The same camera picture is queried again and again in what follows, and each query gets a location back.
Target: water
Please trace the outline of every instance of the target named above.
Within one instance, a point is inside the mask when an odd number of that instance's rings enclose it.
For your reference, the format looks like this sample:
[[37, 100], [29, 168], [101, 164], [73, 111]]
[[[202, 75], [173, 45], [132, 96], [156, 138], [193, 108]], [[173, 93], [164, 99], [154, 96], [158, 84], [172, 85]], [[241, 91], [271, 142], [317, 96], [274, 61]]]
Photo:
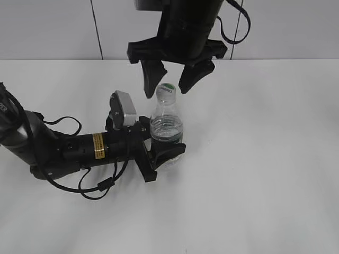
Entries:
[[181, 143], [183, 130], [181, 120], [174, 115], [158, 116], [150, 123], [152, 138], [160, 142]]

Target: yellow label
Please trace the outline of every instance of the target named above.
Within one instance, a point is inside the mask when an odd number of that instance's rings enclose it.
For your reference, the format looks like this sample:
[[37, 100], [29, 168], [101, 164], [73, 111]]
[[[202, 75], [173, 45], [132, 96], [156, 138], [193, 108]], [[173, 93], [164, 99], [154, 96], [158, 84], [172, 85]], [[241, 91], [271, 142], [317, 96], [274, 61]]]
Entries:
[[105, 158], [105, 146], [101, 133], [93, 134], [93, 143], [95, 159], [99, 160]]

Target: white wall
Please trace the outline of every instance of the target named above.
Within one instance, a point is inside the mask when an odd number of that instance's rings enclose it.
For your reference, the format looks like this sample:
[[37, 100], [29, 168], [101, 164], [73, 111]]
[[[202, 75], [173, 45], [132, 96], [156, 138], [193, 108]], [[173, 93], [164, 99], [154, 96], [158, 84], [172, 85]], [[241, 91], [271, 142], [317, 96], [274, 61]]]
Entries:
[[[126, 59], [128, 42], [157, 32], [160, 13], [136, 11], [133, 0], [93, 5], [104, 59]], [[338, 0], [244, 0], [244, 7], [252, 31], [233, 59], [339, 58]], [[238, 12], [225, 2], [219, 15], [233, 38]], [[101, 58], [90, 0], [1, 0], [0, 24], [0, 60]], [[246, 28], [241, 18], [238, 39]], [[210, 37], [221, 39], [218, 22]]]

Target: plastic water bottle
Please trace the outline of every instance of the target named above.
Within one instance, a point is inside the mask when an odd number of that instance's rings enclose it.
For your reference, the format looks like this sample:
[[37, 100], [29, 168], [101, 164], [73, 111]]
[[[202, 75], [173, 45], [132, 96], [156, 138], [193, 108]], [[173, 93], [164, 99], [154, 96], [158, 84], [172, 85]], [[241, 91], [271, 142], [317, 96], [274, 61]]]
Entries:
[[[155, 142], [166, 144], [182, 143], [183, 124], [176, 108], [176, 89], [171, 84], [158, 85], [156, 89], [157, 107], [150, 120], [150, 133]], [[165, 166], [172, 166], [179, 156], [169, 160]]]

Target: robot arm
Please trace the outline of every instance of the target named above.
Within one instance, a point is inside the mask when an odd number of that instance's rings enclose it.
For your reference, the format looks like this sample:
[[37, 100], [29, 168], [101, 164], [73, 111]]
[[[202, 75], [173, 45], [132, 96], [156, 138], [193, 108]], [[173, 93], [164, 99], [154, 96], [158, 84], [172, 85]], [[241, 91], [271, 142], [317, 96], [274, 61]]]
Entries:
[[[185, 65], [179, 81], [183, 94], [214, 71], [212, 58], [223, 58], [227, 51], [222, 41], [208, 39], [216, 18], [221, 21], [218, 13], [223, 1], [135, 0], [137, 10], [162, 12], [155, 37], [128, 44], [130, 62], [136, 64], [141, 61], [147, 98], [152, 97], [156, 86], [167, 73], [162, 61]], [[247, 12], [235, 0], [226, 1], [244, 14], [249, 30], [251, 21]], [[232, 41], [223, 32], [222, 36], [231, 44], [245, 39]]]
[[[72, 135], [49, 129], [37, 112], [25, 111], [17, 99], [0, 83], [0, 144], [30, 166], [37, 179], [45, 179], [64, 191], [85, 193], [107, 191], [120, 178], [129, 160], [135, 160], [145, 182], [155, 181], [156, 169], [166, 161], [185, 152], [185, 144], [159, 144], [152, 142], [148, 151], [144, 141], [150, 139], [149, 118], [141, 116], [137, 121], [136, 110], [129, 94], [115, 91], [110, 98], [110, 112], [106, 120], [106, 132]], [[116, 175], [91, 189], [78, 189], [61, 186], [54, 180], [80, 169], [117, 164], [124, 166]]]

